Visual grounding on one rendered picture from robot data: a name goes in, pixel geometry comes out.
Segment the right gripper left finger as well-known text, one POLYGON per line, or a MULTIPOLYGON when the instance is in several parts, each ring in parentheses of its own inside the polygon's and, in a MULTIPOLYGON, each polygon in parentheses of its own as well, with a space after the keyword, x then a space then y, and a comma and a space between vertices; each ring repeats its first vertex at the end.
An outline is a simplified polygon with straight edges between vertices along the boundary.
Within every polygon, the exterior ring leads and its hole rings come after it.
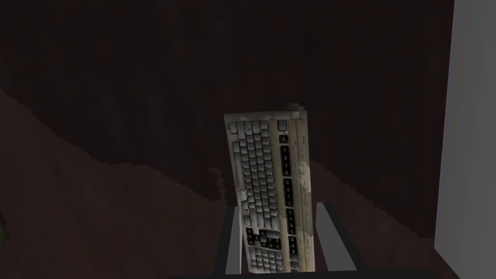
POLYGON ((218 241, 214 276, 240 275, 242 272, 242 226, 240 208, 228 207, 218 241))

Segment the beige computer keyboard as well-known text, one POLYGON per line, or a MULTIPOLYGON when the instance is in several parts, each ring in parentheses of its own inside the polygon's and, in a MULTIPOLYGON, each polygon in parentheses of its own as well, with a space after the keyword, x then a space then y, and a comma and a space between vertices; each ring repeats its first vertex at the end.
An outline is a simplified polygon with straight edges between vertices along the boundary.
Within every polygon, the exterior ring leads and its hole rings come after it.
POLYGON ((315 271, 307 112, 225 114, 224 128, 249 272, 315 271))

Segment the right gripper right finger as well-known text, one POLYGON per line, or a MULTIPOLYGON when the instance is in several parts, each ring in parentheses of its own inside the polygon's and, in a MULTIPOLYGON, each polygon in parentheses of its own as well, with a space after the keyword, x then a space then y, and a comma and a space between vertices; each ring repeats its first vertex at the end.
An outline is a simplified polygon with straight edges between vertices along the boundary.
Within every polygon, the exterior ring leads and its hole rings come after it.
POLYGON ((332 204, 316 204, 315 225, 328 271, 369 269, 332 204))

